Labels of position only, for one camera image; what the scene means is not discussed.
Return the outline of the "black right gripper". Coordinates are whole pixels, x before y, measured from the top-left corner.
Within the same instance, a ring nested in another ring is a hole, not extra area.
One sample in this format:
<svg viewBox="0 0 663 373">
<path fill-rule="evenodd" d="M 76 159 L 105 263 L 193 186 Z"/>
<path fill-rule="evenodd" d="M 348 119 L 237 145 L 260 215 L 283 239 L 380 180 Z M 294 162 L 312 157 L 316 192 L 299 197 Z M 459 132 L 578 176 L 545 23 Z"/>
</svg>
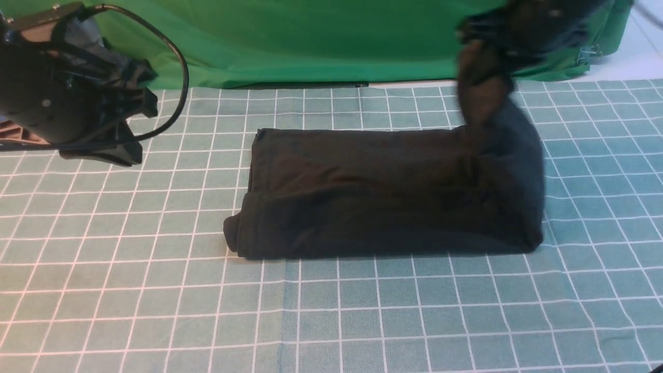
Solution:
<svg viewBox="0 0 663 373">
<path fill-rule="evenodd" d="M 457 37 L 480 40 L 486 66 L 528 68 L 589 38 L 589 20 L 606 1 L 508 1 L 463 19 Z"/>
</svg>

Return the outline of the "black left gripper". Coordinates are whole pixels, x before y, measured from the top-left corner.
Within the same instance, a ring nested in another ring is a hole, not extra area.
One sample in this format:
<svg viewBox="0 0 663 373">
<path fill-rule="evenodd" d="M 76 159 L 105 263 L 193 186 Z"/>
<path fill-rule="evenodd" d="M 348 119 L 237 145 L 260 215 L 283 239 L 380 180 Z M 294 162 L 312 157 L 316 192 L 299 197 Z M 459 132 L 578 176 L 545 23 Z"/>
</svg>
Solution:
<svg viewBox="0 0 663 373">
<path fill-rule="evenodd" d="M 143 161 L 128 118 L 158 113 L 156 96 L 140 84 L 155 78 L 148 61 L 104 47 L 83 49 L 65 42 L 33 42 L 50 59 L 50 72 L 36 107 L 31 132 L 60 146 L 66 160 L 91 160 L 119 167 Z"/>
</svg>

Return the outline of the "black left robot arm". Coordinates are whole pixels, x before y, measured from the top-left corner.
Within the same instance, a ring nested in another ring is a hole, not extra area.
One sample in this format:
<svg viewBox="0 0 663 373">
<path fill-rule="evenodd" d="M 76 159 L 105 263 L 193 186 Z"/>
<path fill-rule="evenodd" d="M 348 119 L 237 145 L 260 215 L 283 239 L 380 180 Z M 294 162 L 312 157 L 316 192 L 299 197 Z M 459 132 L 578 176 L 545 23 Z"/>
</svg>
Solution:
<svg viewBox="0 0 663 373">
<path fill-rule="evenodd" d="M 109 49 L 94 21 L 18 29 L 2 23 L 2 117 L 64 159 L 132 167 L 142 146 L 128 118 L 158 115 L 151 64 Z"/>
</svg>

